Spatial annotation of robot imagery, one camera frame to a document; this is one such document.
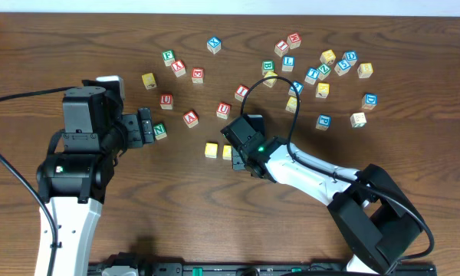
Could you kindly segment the yellow O block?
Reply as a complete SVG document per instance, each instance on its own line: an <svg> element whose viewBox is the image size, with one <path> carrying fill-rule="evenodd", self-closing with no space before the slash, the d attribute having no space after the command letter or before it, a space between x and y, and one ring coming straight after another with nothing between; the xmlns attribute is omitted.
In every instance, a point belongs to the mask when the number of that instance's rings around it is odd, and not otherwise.
<svg viewBox="0 0 460 276"><path fill-rule="evenodd" d="M224 145L222 151L222 158L224 160L231 160L232 159L232 146Z"/></svg>

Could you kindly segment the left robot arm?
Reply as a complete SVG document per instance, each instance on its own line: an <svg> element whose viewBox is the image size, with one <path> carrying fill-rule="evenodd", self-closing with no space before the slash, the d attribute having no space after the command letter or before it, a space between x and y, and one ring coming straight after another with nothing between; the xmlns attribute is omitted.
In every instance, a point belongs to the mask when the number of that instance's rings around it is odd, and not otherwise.
<svg viewBox="0 0 460 276"><path fill-rule="evenodd" d="M64 129L51 138L38 167L41 235L36 275L86 275L90 249L117 160L153 143L150 109L123 113L119 76L83 80L66 90Z"/></svg>

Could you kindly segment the blue L block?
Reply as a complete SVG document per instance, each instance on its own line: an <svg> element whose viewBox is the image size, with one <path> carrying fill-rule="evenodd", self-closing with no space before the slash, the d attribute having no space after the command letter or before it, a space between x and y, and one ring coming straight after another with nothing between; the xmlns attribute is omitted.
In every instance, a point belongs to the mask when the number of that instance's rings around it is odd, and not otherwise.
<svg viewBox="0 0 460 276"><path fill-rule="evenodd" d="M294 57L292 56L283 56L282 59L282 71L283 72L292 72L294 69Z"/></svg>

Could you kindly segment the yellow C block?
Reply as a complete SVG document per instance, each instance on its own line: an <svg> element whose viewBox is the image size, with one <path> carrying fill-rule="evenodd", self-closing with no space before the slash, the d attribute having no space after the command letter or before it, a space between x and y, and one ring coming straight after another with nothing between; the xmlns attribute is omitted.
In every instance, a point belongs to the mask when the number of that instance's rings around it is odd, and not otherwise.
<svg viewBox="0 0 460 276"><path fill-rule="evenodd" d="M205 157L216 159L218 155L218 147L217 143L207 143L205 145Z"/></svg>

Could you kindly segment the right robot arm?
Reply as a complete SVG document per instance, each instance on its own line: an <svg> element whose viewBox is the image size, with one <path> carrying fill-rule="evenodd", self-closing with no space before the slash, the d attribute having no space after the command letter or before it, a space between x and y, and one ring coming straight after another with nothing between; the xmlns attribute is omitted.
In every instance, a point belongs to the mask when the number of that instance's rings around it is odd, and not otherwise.
<svg viewBox="0 0 460 276"><path fill-rule="evenodd" d="M299 189L325 204L354 253L348 271L387 274L419 236L424 222L390 175L370 164L335 166L286 139L266 139L260 115L244 114L222 129L251 176Z"/></svg>

